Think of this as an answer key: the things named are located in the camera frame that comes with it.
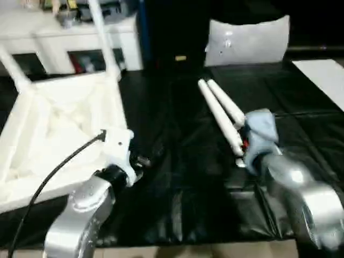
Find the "yellow label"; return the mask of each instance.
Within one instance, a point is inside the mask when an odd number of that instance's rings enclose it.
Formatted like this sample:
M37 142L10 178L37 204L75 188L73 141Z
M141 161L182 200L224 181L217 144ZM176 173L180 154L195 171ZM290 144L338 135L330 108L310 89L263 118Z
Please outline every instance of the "yellow label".
M68 4L69 4L69 7L71 9L76 9L77 8L77 4L76 4L75 0L68 0Z
M187 59L186 55L176 55L175 60L176 61L185 61Z

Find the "black tablecloth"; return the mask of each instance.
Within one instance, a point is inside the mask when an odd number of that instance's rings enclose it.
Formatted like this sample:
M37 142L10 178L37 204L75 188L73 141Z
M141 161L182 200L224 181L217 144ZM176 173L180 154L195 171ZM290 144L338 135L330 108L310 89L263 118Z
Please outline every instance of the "black tablecloth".
M120 81L134 145L145 155L163 153L156 166L118 199L98 245L282 240L293 237L284 209L257 178L238 168L201 96L197 81L215 81L244 112L269 108L285 154L304 162L317 180L344 200L344 115L291 63L227 66L179 74L128 72ZM0 80L3 122L15 99ZM40 247L66 197L35 205L19 247ZM6 247L23 209L0 215Z

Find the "floor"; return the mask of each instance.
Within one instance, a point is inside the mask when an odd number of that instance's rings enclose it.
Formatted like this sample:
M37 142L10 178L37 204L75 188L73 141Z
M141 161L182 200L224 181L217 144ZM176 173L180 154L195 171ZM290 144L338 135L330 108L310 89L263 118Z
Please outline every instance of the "floor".
M1 251L0 258L7 252ZM15 258L41 258L42 251L20 250ZM202 246L98 249L95 258L297 258L294 240Z

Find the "shelf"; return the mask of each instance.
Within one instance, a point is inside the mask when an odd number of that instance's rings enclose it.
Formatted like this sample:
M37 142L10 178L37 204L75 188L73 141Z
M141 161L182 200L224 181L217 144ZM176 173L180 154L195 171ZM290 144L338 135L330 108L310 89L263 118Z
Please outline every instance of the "shelf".
M110 33L135 32L135 17L132 15L118 23L107 24L105 29ZM0 13L0 40L95 33L93 24L63 28L48 12L20 9Z

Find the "white shelf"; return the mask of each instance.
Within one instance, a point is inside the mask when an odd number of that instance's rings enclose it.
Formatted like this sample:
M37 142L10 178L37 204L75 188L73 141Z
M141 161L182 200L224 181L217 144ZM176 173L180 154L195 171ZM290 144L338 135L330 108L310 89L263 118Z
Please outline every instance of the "white shelf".
M137 15L105 25L111 47L121 48L127 70L142 69ZM26 9L0 13L0 44L11 54L36 53L50 74L74 73L69 51L100 49L93 24L63 28L52 13Z
M136 15L132 15L118 23L107 24L109 33L125 33L135 31ZM72 28L63 28L52 13L30 11L25 9L0 13L0 39L53 37L76 34L96 34L93 24L81 24Z

